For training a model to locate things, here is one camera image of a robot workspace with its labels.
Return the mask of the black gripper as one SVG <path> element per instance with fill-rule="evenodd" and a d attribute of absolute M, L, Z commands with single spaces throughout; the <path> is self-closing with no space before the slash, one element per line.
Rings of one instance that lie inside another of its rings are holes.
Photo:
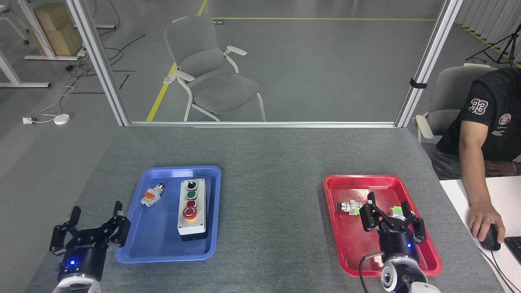
<path fill-rule="evenodd" d="M 115 202 L 112 218 L 97 229 L 78 231 L 81 209 L 74 206 L 68 221 L 56 225 L 50 242 L 50 252 L 56 256 L 65 254 L 58 266 L 57 280 L 72 276 L 84 276 L 97 281 L 102 279 L 109 243 L 122 248 L 128 237 L 131 222 L 123 216 L 122 203 Z M 72 239 L 65 245 L 70 232 Z"/>
<path fill-rule="evenodd" d="M 360 208 L 359 215 L 365 232 L 377 230 L 383 261 L 391 258 L 406 257 L 419 261 L 415 243 L 426 240 L 424 220 L 417 217 L 408 201 L 401 204 L 404 220 L 401 225 L 388 226 L 388 216 L 376 206 L 374 192 L 367 195 L 367 202 Z"/>

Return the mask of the person's right hand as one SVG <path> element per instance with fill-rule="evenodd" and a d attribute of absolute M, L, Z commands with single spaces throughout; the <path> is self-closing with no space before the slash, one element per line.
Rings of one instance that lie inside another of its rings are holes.
<path fill-rule="evenodd" d="M 506 229 L 501 215 L 494 208 L 491 201 L 480 201 L 470 205 L 468 225 L 471 235 L 479 241 L 484 241 L 491 225 L 495 225 L 497 228 L 497 242 L 500 244 L 504 242 Z"/>

